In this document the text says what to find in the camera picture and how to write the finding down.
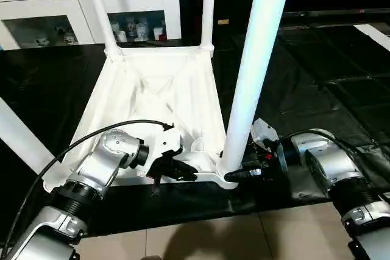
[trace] tile floor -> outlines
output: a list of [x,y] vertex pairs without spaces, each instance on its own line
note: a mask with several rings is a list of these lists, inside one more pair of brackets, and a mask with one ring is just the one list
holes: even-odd
[[82,260],[353,259],[330,203],[84,239]]

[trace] white furniture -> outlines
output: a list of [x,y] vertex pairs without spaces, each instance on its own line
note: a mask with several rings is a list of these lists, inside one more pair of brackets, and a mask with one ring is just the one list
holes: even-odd
[[[179,0],[103,2],[109,17],[113,21],[119,20],[121,30],[126,30],[125,19],[134,16],[148,20],[150,38],[153,27],[161,26],[162,21],[165,21],[168,39],[181,38]],[[91,0],[0,0],[0,46],[5,50],[34,47],[37,45],[35,39],[43,38],[39,30],[51,40],[50,46],[62,45],[62,40],[54,36],[54,27],[58,26],[75,35],[75,44],[103,43],[96,19]]]

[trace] white cabinet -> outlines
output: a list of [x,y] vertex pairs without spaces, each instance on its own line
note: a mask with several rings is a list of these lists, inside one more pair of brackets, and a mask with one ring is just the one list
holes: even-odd
[[[92,0],[79,0],[95,43],[104,43],[101,27],[94,11]],[[103,0],[115,35],[118,31],[126,33],[128,41],[137,38],[134,24],[146,22],[147,37],[154,40],[156,27],[166,28],[167,39],[180,39],[179,0]]]
[[0,2],[4,50],[90,43],[93,39],[78,0]]
[[[180,39],[179,0],[103,0],[120,41]],[[4,50],[103,43],[91,0],[0,0],[0,46]]]

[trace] black plastic sheet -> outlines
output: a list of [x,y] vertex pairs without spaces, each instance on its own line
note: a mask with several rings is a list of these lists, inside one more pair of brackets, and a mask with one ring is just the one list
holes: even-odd
[[[213,69],[226,127],[244,36],[217,38],[215,43],[223,48],[216,47]],[[373,186],[387,191],[388,58],[390,52],[353,27],[280,32],[255,118],[267,121],[280,135],[323,128],[361,147],[369,160],[359,163]],[[59,153],[71,140],[104,60],[101,45],[0,52],[0,95],[50,151]],[[34,173],[3,143],[0,153],[0,190],[8,206],[2,213],[2,241]],[[255,159],[248,147],[244,160]],[[15,192],[7,191],[11,186]],[[298,164],[289,166],[287,176],[249,180],[231,191],[214,183],[182,183],[163,185],[159,197],[151,194],[151,186],[110,188],[89,236],[328,200]],[[39,189],[19,230],[44,200],[45,192]]]

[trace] white pipe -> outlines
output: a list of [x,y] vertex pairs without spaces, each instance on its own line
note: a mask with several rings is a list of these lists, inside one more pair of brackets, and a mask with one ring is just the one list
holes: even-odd
[[214,18],[214,0],[203,0],[202,40],[200,42],[200,48],[205,50],[210,50],[211,55],[214,51],[213,18]]
[[253,0],[220,175],[241,166],[285,1]]
[[[12,109],[0,98],[0,139],[2,139],[18,157],[36,174],[47,165],[54,156],[31,132]],[[58,186],[63,177],[57,172],[55,164],[43,176],[46,186]]]
[[100,27],[103,31],[106,54],[121,55],[121,51],[116,45],[114,33],[111,29],[110,20],[108,19],[107,13],[104,9],[103,0],[92,0],[92,2],[95,8],[97,20],[99,21]]

